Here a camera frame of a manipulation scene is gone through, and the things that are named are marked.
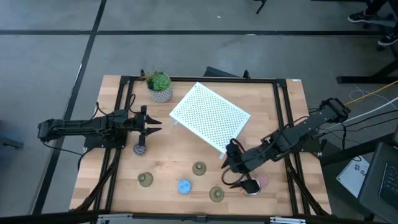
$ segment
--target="potted plant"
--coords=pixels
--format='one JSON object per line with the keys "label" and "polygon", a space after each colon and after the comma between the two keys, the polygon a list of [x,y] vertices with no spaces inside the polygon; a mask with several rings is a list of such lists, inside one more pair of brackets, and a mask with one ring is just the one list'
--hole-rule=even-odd
{"label": "potted plant", "polygon": [[165,103],[172,97],[172,81],[166,73],[155,71],[150,74],[145,74],[145,72],[141,70],[141,76],[144,77],[150,97],[154,101]]}

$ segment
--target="blue ball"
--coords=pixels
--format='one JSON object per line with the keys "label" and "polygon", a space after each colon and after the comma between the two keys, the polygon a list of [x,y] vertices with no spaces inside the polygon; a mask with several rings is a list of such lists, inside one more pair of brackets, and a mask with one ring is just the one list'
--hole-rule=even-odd
{"label": "blue ball", "polygon": [[187,194],[191,191],[191,183],[187,179],[180,180],[178,183],[178,190],[181,194]]}

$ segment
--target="pink object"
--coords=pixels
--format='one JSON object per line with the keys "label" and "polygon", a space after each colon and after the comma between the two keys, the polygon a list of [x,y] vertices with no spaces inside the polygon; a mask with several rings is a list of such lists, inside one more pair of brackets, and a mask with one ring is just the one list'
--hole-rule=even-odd
{"label": "pink object", "polygon": [[258,174],[258,175],[255,175],[255,176],[253,177],[253,179],[256,179],[258,182],[260,182],[261,188],[262,188],[262,189],[265,188],[265,187],[267,187],[268,184],[269,184],[269,177],[268,177],[267,174]]}

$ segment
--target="wooden tabletop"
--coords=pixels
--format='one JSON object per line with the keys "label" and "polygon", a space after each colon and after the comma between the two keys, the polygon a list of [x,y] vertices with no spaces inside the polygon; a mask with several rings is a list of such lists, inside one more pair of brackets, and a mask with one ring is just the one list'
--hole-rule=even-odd
{"label": "wooden tabletop", "polygon": [[[98,102],[105,112],[112,112],[114,108],[119,80],[118,75],[104,76]],[[156,126],[160,126],[162,130],[147,138],[147,151],[142,156],[135,155],[132,150],[133,145],[138,142],[139,133],[129,133],[126,147],[121,154],[111,210],[130,213],[291,215],[284,160],[268,161],[251,173],[267,174],[270,183],[262,188],[259,195],[248,197],[237,189],[229,189],[221,182],[223,170],[220,167],[223,160],[219,159],[219,151],[182,125],[172,125],[169,113],[194,84],[194,82],[173,82],[173,97],[170,101],[160,104],[150,98],[145,83],[134,82],[133,93],[137,97],[132,107],[133,111],[139,111],[141,105],[147,105],[148,114],[162,122]],[[258,146],[261,138],[278,128],[271,84],[217,82],[202,84],[251,115],[238,136],[238,140],[246,149]],[[287,80],[287,84],[294,119],[308,115],[301,81]],[[284,121],[287,122],[281,89],[279,93]],[[300,156],[306,186],[323,209],[330,212],[319,160],[309,153],[301,153]],[[93,149],[83,158],[70,208],[79,206],[97,184],[103,157],[104,149]],[[203,161],[206,164],[207,171],[202,176],[192,172],[192,165],[196,161]],[[150,172],[154,176],[151,186],[139,185],[137,176],[142,172]],[[229,172],[226,181],[232,182],[238,177],[239,174]],[[177,184],[181,179],[188,179],[192,183],[192,191],[187,195],[178,192]],[[209,198],[209,191],[215,186],[221,187],[225,192],[225,198],[218,203]],[[107,192],[106,185],[100,208],[104,208]],[[302,212],[301,196],[297,186],[296,197],[298,209]]]}

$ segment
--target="succulent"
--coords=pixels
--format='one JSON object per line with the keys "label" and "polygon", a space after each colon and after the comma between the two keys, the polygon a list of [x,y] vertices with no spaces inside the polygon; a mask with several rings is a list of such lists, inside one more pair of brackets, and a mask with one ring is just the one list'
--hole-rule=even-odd
{"label": "succulent", "polygon": [[166,90],[170,84],[171,80],[164,72],[154,72],[146,76],[146,81],[148,88],[154,91]]}

